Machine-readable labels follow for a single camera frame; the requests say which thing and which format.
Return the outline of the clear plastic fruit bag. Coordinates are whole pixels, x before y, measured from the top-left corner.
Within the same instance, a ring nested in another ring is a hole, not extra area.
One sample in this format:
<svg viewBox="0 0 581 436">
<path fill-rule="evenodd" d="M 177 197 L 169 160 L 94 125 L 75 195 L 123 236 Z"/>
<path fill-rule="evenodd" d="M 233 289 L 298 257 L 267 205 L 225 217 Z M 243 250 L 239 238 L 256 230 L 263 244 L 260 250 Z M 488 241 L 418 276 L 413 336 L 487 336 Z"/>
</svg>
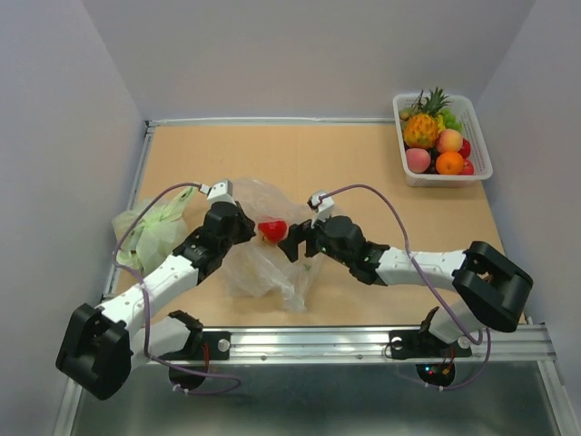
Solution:
<svg viewBox="0 0 581 436">
<path fill-rule="evenodd" d="M 310 218 L 305 204 L 290 200 L 278 187 L 251 178 L 233 182 L 233 196 L 256 224 L 283 221 L 287 225 Z M 262 297 L 278 292 L 285 310 L 305 312 L 307 293 L 318 277 L 323 259 L 301 255 L 292 263 L 260 230 L 247 243 L 233 246 L 222 262 L 220 274 L 232 296 Z"/>
</svg>

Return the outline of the small pineapple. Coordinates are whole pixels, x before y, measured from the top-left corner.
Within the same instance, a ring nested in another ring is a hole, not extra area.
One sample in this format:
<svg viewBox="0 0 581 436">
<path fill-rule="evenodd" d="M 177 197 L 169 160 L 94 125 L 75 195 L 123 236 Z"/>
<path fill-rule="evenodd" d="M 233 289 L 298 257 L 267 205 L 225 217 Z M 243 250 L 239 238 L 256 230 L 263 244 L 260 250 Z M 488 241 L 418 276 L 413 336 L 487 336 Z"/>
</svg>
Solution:
<svg viewBox="0 0 581 436">
<path fill-rule="evenodd" d="M 429 150 L 439 137 L 439 112 L 449 105 L 449 96 L 436 87 L 427 94 L 420 92 L 412 106 L 403 130 L 403 140 L 409 148 Z"/>
</svg>

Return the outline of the orange fruit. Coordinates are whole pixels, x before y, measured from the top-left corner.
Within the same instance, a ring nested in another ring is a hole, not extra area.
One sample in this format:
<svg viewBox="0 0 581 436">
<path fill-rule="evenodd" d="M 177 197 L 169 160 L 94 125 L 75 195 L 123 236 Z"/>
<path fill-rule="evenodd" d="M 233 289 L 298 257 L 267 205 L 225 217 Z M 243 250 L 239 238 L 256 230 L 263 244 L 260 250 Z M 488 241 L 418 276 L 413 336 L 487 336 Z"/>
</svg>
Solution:
<svg viewBox="0 0 581 436">
<path fill-rule="evenodd" d="M 464 168 L 464 158 L 458 152 L 444 152 L 438 156 L 435 167 L 438 174 L 459 175 Z"/>
</svg>

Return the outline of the yellow pink peach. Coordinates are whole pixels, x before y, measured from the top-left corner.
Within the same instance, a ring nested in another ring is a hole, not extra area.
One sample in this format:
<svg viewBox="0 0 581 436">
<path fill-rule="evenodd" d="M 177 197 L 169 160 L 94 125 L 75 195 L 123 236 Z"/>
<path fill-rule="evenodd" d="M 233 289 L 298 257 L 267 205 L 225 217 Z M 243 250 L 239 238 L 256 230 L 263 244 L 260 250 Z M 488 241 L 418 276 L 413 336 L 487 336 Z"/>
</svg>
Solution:
<svg viewBox="0 0 581 436">
<path fill-rule="evenodd" d="M 458 152 L 463 145 L 461 133 L 454 129 L 444 129 L 437 140 L 437 150 L 443 154 L 445 152 Z"/>
</svg>

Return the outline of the green grapes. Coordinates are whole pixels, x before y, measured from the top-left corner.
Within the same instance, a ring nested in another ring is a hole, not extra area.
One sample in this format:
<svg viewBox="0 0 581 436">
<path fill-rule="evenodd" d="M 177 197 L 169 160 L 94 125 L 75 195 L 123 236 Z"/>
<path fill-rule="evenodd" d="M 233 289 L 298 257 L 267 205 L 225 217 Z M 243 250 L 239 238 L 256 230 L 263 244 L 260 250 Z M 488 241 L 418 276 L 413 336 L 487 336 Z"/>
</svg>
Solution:
<svg viewBox="0 0 581 436">
<path fill-rule="evenodd" d="M 462 123 L 452 113 L 452 111 L 445 107 L 438 113 L 438 122 L 444 129 L 455 130 L 462 133 Z"/>
</svg>

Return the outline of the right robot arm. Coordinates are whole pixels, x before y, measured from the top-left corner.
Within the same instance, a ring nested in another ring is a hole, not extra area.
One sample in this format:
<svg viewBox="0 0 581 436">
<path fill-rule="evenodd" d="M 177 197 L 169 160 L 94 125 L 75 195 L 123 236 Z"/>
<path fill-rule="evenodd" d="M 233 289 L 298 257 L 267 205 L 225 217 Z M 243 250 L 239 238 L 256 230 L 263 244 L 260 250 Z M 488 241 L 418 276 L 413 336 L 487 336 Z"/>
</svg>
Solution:
<svg viewBox="0 0 581 436">
<path fill-rule="evenodd" d="M 418 330 L 394 340 L 392 355 L 400 360 L 438 357 L 466 333 L 484 328 L 515 331 L 534 283 L 488 243 L 474 241 L 463 251 L 406 253 L 367 240 L 358 225 L 341 215 L 294 224 L 278 246 L 296 262 L 301 244 L 306 256 L 324 254 L 367 285 L 431 284 L 458 294 L 456 303 L 432 309 Z"/>
</svg>

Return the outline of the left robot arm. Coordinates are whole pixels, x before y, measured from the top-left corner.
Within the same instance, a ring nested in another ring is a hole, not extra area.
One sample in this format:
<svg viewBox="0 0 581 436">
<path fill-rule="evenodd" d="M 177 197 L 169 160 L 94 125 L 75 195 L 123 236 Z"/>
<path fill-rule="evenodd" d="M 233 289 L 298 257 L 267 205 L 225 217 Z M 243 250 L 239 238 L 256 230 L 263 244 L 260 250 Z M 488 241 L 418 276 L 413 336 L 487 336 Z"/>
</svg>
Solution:
<svg viewBox="0 0 581 436">
<path fill-rule="evenodd" d="M 140 364 L 133 340 L 148 335 L 153 315 L 218 270 L 232 246 L 254 236 L 254 222 L 239 203 L 212 204 L 202 226 L 153 272 L 109 301 L 73 311 L 55 367 L 97 399 L 110 398 Z"/>
</svg>

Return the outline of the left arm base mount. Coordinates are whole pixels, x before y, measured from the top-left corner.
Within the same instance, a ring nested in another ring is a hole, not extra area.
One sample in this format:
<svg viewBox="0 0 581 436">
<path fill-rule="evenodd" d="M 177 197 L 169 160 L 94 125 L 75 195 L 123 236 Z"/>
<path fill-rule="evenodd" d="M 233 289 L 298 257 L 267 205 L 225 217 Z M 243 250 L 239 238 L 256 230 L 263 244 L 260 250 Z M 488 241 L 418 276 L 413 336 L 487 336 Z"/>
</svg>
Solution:
<svg viewBox="0 0 581 436">
<path fill-rule="evenodd" d="M 167 339 L 153 336 L 151 354 L 166 361 L 228 361 L 231 333 L 228 331 L 188 331 L 172 333 Z"/>
</svg>

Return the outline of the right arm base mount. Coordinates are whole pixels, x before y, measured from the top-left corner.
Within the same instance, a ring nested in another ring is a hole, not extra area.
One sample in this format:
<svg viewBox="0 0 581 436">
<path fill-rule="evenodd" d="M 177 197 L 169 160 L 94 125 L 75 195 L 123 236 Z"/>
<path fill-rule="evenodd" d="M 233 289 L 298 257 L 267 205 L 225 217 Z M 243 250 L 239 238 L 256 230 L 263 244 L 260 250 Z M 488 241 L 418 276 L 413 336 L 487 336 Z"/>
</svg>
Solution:
<svg viewBox="0 0 581 436">
<path fill-rule="evenodd" d="M 394 360 L 419 358 L 470 357 L 472 351 L 460 347 L 456 342 L 446 344 L 429 332 L 419 329 L 404 329 L 389 332 L 389 341 L 383 350 L 384 356 Z"/>
</svg>

